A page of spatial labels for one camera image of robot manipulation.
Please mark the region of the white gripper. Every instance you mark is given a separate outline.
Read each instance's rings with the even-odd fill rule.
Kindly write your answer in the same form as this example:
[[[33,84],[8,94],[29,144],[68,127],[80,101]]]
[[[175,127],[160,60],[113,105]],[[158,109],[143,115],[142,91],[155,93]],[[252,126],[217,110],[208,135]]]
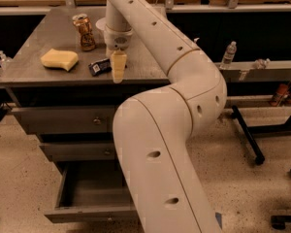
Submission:
[[[111,57],[112,76],[114,83],[121,83],[124,77],[124,70],[127,61],[127,54],[124,52],[131,41],[133,31],[114,31],[109,27],[105,28],[104,41],[106,44],[106,57]]]

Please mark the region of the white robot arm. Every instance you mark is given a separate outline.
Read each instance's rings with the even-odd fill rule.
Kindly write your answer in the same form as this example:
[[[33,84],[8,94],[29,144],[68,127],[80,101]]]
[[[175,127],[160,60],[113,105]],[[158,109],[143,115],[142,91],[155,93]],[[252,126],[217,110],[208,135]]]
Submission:
[[[169,84],[123,102],[113,118],[118,160],[145,233],[222,233],[187,140],[222,113],[227,87],[208,56],[146,0],[108,0]]]

